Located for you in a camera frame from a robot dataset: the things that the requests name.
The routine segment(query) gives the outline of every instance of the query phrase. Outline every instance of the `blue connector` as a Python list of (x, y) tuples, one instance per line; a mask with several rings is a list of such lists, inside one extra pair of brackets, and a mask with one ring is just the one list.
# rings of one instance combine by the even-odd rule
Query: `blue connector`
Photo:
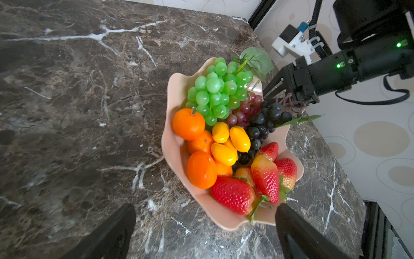
[(304, 33), (308, 29), (309, 25), (305, 22), (301, 22), (301, 25), (299, 25), (298, 30)]

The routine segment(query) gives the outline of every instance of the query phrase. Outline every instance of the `black strap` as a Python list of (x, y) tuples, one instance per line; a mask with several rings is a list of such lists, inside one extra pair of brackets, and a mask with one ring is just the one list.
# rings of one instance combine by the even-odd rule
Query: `black strap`
[(397, 89), (397, 90), (392, 89), (390, 87), (390, 85), (388, 84), (387, 76), (390, 76), (390, 74), (384, 76), (384, 87), (385, 87), (385, 89), (387, 89), (388, 91), (392, 91), (392, 92), (405, 93), (403, 96), (395, 98), (395, 99), (391, 99), (391, 100), (386, 100), (386, 101), (360, 102), (360, 101), (349, 100), (349, 99), (345, 99), (343, 97), (340, 97), (338, 95), (338, 91), (335, 92), (335, 95), (338, 98), (341, 98), (342, 100), (345, 100), (347, 102), (352, 102), (352, 103), (355, 103), (355, 104), (362, 104), (362, 105), (389, 105), (389, 104), (397, 104), (399, 102), (403, 102), (403, 101), (407, 100), (410, 97), (410, 91), (407, 90), (407, 89)]

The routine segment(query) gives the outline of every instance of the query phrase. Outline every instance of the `dark marble surface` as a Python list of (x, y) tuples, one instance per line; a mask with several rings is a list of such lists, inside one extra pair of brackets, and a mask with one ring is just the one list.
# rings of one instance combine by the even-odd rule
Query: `dark marble surface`
[[(57, 258), (123, 203), (137, 212), (129, 258), (283, 258), (275, 227), (217, 227), (161, 153), (170, 75), (250, 46), (234, 17), (0, 0), (0, 258)], [(357, 258), (362, 199), (311, 123), (287, 143), (305, 167), (287, 203)]]

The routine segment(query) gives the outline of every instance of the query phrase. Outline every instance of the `pink bowl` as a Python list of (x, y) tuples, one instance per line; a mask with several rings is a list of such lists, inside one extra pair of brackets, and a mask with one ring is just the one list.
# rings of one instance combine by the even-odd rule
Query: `pink bowl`
[[(183, 108), (184, 101), (187, 98), (187, 91), (194, 86), (197, 77), (206, 76), (207, 67), (214, 65), (216, 58), (210, 58), (204, 65), (192, 76), (186, 76), (180, 73), (173, 74), (168, 81), (167, 89), (167, 117), (165, 121), (164, 132), (162, 134), (162, 152), (165, 160), (174, 173), (181, 180), (183, 185), (187, 188), (194, 199), (201, 205), (207, 215), (221, 228), (226, 230), (235, 230), (242, 223), (248, 222), (246, 216), (235, 214), (231, 210), (219, 204), (211, 196), (209, 190), (202, 190), (193, 186), (187, 178), (186, 167), (190, 153), (187, 150), (187, 143), (173, 131), (173, 118), (176, 112)], [(257, 78), (254, 77), (249, 85), (251, 89)], [(262, 84), (259, 83), (254, 89), (255, 94), (262, 95)], [(298, 181), (303, 176), (303, 165), (300, 160), (290, 152), (286, 147), (286, 136), (290, 126), (277, 128), (275, 132), (271, 133), (264, 141), (266, 145), (272, 141), (279, 144), (278, 159), (289, 157), (298, 166)], [(279, 201), (278, 204), (272, 204), (272, 209), (264, 209), (259, 207), (255, 214), (255, 222), (260, 222), (268, 225), (276, 225), (274, 215), (278, 205), (284, 201)]]

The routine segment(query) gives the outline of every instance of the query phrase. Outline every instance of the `wallpaper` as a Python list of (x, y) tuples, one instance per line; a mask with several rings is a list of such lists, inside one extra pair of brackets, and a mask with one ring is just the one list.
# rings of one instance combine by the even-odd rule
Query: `wallpaper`
[(230, 15), (249, 20), (260, 0), (128, 0), (153, 5), (183, 8), (219, 15)]
[[(333, 2), (323, 1), (317, 30), (335, 53), (340, 49), (336, 41), (339, 27)], [(294, 58), (278, 56), (271, 49), (272, 42), (288, 24), (297, 27), (301, 21), (311, 19), (314, 5), (314, 0), (277, 0), (256, 28), (256, 34), (279, 69)], [(319, 60), (316, 54), (312, 57), (314, 62)], [(363, 106), (330, 93), (321, 96), (319, 104), (311, 104), (307, 112), (324, 114), (315, 125), (352, 184), (363, 199), (378, 202), (414, 255), (414, 78), (401, 80), (394, 76), (388, 82), (393, 88), (409, 89), (411, 97), (400, 104)], [(341, 95), (348, 99), (376, 101), (401, 94), (385, 90), (382, 77), (377, 77), (358, 83)]]

